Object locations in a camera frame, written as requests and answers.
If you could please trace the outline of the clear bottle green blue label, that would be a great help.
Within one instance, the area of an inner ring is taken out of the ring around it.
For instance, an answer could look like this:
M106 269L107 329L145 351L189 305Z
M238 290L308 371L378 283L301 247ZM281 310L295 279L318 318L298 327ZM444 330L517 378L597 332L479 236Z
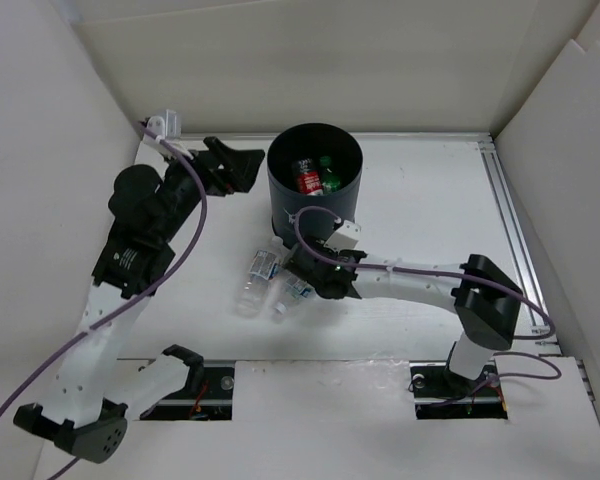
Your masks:
M274 302L276 319L283 319L299 312L313 294L313 287L295 274L289 273L284 280L279 295Z

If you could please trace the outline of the green plastic bottle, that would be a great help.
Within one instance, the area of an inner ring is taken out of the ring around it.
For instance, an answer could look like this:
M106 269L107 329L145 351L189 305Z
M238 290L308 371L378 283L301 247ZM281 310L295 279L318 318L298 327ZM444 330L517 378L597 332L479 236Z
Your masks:
M341 179L333 170L333 161L330 156L319 159L320 179L324 194L331 194L341 189Z

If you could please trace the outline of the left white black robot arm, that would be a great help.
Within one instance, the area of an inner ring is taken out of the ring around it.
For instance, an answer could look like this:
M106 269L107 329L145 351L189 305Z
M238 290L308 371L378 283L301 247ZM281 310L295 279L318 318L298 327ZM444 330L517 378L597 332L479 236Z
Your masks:
M182 160L163 151L164 173L134 164L118 174L108 202L114 223L92 272L79 340L64 354L48 393L15 413L17 427L78 460L105 462L130 421L172 393L196 394L204 382L203 357L179 345L127 380L112 379L122 346L157 292L155 283L184 262L171 240L204 195L249 192L265 157L261 149L233 149L216 137L203 144Z

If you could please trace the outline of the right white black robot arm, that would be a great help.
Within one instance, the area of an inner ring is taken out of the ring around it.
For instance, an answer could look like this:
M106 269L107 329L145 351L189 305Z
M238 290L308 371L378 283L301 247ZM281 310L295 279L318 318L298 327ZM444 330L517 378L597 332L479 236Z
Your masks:
M521 290L488 257L472 254L457 265L427 266L360 250L336 252L318 243L312 247L318 256L294 246L284 267L323 299L397 299L458 317L462 334L442 369L442 381L451 392L466 393L495 353L511 349Z

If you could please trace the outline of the clear bottle red label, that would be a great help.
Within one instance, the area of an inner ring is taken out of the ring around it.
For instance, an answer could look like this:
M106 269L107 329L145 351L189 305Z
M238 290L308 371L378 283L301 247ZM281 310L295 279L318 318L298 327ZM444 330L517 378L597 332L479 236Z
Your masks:
M297 189L307 196L321 196L324 191L319 173L311 158L304 158L292 164L293 178Z

